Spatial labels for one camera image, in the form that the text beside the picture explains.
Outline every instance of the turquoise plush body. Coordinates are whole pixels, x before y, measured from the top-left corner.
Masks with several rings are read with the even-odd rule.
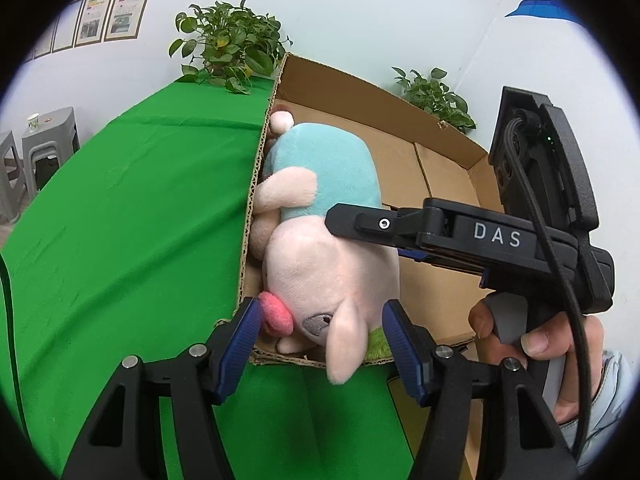
[[[299,216],[325,216],[337,203],[382,207],[378,174],[369,149],[349,132],[326,124],[297,124],[269,151],[263,178],[292,166],[313,171],[318,189],[311,206],[282,208],[282,222]]]

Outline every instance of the blue wall sticker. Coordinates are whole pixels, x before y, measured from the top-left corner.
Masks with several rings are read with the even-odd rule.
[[[578,23],[580,21],[569,12],[560,0],[522,0],[516,10],[505,16],[535,16]]]

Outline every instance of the floor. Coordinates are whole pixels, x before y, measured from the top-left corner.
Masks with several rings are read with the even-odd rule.
[[[30,203],[29,196],[27,195],[27,189],[25,188],[22,194],[22,199],[20,200],[20,213],[23,213]],[[11,231],[14,230],[14,226],[15,223],[11,224],[4,215],[0,214],[0,249],[4,247],[6,239],[11,234]]]

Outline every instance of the human hand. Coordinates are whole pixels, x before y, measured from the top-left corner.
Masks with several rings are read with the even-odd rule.
[[[526,356],[512,345],[500,343],[493,333],[494,317],[484,302],[479,301],[469,312],[469,325],[476,332],[476,348],[482,362],[499,364],[505,357],[515,357],[524,366]],[[584,331],[587,336],[589,362],[591,365],[591,397],[598,391],[602,377],[602,346],[604,329],[595,316],[583,316]],[[554,408],[554,418],[558,424],[568,422],[578,415],[578,366],[571,334],[569,319],[564,312],[556,314],[544,325],[522,336],[522,349],[536,360],[549,360],[566,354],[564,377]]]

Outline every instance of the white lettering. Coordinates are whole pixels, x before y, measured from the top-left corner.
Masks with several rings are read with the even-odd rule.
[[[481,224],[480,222],[476,222],[476,232],[474,233],[474,238],[479,238],[480,240],[482,240],[482,238],[484,238],[485,233],[486,233],[486,227],[484,226],[484,224]]]
[[[492,242],[495,242],[496,240],[500,240],[500,243],[502,243],[502,231],[500,231],[499,227],[495,230],[494,237],[491,238]]]
[[[509,245],[511,247],[519,247],[520,246],[520,233],[517,231],[514,231],[513,233],[511,233],[511,240],[513,240],[513,242],[510,242]]]

